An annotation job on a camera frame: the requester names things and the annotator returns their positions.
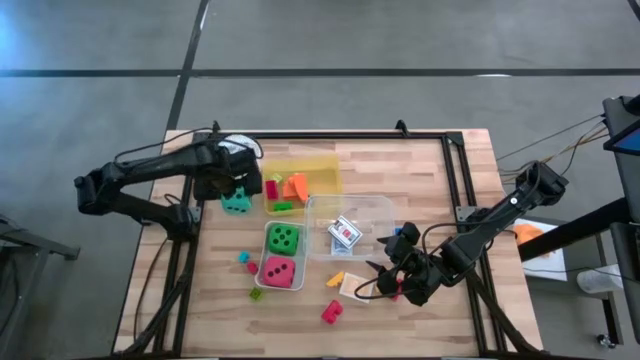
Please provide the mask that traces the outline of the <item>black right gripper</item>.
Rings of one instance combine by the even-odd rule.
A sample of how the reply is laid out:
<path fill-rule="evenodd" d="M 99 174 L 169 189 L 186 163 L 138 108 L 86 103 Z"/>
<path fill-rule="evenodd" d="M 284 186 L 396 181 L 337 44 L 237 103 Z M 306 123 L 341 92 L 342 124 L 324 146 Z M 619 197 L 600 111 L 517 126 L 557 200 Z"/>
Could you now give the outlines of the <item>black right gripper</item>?
<path fill-rule="evenodd" d="M 419 237 L 417 226 L 405 222 L 392 235 L 376 239 L 385 246 L 384 252 L 393 264 L 387 269 L 373 261 L 365 261 L 377 272 L 375 282 L 381 295 L 398 296 L 401 293 L 411 304 L 423 306 L 440 287 L 442 273 L 434 257 L 415 247 Z M 399 275 L 403 278 L 401 284 L 397 280 Z"/>

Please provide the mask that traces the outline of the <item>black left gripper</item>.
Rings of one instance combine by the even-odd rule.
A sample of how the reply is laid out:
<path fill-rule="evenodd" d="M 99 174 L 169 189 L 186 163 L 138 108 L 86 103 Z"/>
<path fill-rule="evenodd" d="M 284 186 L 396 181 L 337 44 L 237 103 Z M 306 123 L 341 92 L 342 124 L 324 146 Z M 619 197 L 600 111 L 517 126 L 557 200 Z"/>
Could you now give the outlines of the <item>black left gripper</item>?
<path fill-rule="evenodd" d="M 213 159 L 205 163 L 203 173 L 194 178 L 196 200 L 221 200 L 232 197 L 240 187 L 246 196 L 262 192 L 262 175 L 253 149 L 241 147 L 231 152 L 227 147 L 209 147 Z"/>

